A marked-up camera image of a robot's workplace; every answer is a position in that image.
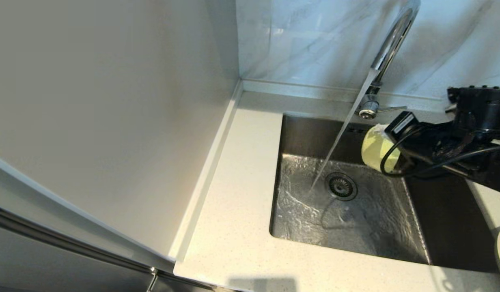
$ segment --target backsplash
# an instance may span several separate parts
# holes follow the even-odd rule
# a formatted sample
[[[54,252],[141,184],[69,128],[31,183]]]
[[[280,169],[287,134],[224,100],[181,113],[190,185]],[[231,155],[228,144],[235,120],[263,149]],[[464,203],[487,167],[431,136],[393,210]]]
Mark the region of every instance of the backsplash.
[[[242,78],[360,88],[404,1],[237,0]],[[422,0],[381,92],[500,86],[500,0]]]

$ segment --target sink basin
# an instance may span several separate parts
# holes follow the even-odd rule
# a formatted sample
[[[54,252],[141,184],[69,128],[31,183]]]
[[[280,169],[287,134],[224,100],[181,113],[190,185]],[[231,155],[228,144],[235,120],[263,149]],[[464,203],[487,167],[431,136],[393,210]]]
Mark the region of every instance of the sink basin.
[[[371,127],[349,124],[311,188],[342,122],[284,115],[270,233],[421,264],[496,272],[494,239],[466,181],[389,178],[363,164]]]

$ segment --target sink drain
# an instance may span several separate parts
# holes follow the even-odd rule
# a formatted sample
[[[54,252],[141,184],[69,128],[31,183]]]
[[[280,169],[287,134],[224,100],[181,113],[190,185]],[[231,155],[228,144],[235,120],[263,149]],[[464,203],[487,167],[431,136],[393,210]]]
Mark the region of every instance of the sink drain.
[[[350,177],[341,172],[328,174],[326,185],[330,194],[341,201],[349,201],[356,197],[356,184]]]

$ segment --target running water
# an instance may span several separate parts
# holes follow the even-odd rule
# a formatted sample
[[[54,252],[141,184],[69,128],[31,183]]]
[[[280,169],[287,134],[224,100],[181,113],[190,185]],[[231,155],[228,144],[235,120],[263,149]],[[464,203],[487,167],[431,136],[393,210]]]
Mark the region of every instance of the running water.
[[[380,70],[375,70],[373,68],[369,69],[369,74],[367,74],[367,78],[365,78],[364,85],[362,85],[362,89],[360,89],[359,94],[356,96],[356,100],[354,101],[353,107],[351,107],[351,110],[349,111],[348,116],[347,116],[346,120],[344,121],[344,124],[342,125],[341,131],[338,132],[337,139],[335,139],[333,146],[331,146],[330,152],[326,156],[326,159],[324,160],[322,167],[320,168],[319,172],[317,173],[317,176],[315,177],[315,180],[313,181],[313,184],[310,187],[310,191],[311,191],[311,189],[313,189],[313,187],[315,186],[315,184],[319,180],[320,175],[322,174],[322,171],[326,167],[328,160],[330,160],[330,157],[333,154],[333,151],[337,147],[337,144],[340,141],[342,134],[344,133],[344,131],[346,131],[347,125],[349,124],[349,121],[353,117],[354,112],[356,111],[356,108],[360,104],[360,101],[362,101],[362,98],[365,95],[365,91],[367,91],[367,89],[369,88],[369,86],[371,85],[373,80],[376,78],[376,76],[378,76],[378,73],[380,73]]]

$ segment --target faucet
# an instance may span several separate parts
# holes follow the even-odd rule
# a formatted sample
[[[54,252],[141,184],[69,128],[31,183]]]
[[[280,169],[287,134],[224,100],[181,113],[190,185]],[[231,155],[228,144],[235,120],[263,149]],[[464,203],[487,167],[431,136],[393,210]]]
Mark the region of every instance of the faucet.
[[[362,101],[360,102],[358,115],[361,118],[371,120],[376,117],[377,113],[380,112],[407,109],[407,107],[381,108],[377,101],[377,94],[382,86],[381,79],[384,77],[387,68],[400,49],[403,40],[407,36],[407,33],[411,28],[416,15],[418,14],[420,5],[420,0],[408,0],[408,2],[401,8],[400,13],[396,17],[396,20],[394,21],[394,24],[384,41],[384,44],[381,46],[378,55],[376,55],[371,68],[378,70],[379,73],[365,92],[364,98],[362,98]]]

